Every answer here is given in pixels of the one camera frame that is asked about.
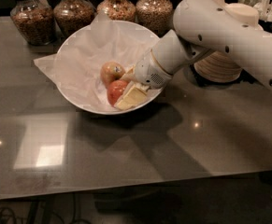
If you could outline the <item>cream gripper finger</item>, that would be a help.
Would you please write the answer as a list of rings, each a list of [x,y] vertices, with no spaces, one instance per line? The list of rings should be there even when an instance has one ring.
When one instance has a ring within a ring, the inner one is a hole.
[[[125,80],[127,82],[130,81],[135,81],[136,77],[135,77],[135,66],[131,66],[126,73],[121,77],[121,80]]]
[[[149,88],[147,85],[131,81],[114,107],[120,110],[127,110],[143,104],[147,101]]]

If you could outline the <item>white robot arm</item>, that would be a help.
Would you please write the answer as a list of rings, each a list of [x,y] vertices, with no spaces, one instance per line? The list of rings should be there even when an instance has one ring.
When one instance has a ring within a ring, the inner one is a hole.
[[[272,34],[232,17],[214,0],[182,0],[167,32],[123,79],[162,89],[185,64],[220,51],[272,91]]]

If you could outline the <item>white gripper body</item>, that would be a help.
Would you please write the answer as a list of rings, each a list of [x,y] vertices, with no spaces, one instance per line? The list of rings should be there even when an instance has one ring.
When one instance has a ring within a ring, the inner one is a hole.
[[[156,60],[152,50],[147,52],[135,65],[135,79],[152,89],[163,88],[171,79],[172,75],[167,73]]]

